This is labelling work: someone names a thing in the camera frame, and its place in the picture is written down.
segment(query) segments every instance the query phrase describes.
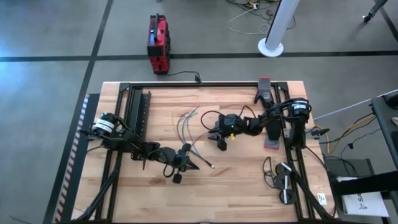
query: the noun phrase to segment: concrete floor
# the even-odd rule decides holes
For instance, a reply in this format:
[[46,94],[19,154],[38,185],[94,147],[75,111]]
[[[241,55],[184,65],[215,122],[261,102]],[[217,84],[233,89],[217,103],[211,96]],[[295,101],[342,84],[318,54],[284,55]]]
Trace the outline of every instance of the concrete floor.
[[[90,56],[107,0],[0,1],[0,223],[42,223],[88,61],[7,62],[6,57]],[[398,50],[381,14],[366,25],[361,16],[373,0],[301,0],[283,43],[286,52]],[[398,26],[398,2],[386,12]],[[149,15],[165,14],[172,54],[257,52],[262,35],[243,35],[226,21],[243,10],[214,0],[114,0],[98,55],[146,54]],[[255,31],[265,23],[245,15],[233,26]],[[280,57],[172,60],[172,70],[194,70],[204,80],[303,80],[315,117],[397,88],[398,54],[363,57]],[[87,93],[105,81],[193,80],[157,77],[148,60],[96,62]],[[318,121],[335,138],[367,105]],[[377,122],[345,138],[333,154]],[[345,158],[370,158],[376,173],[395,170],[380,132],[359,141]],[[347,217],[374,223],[379,219]]]

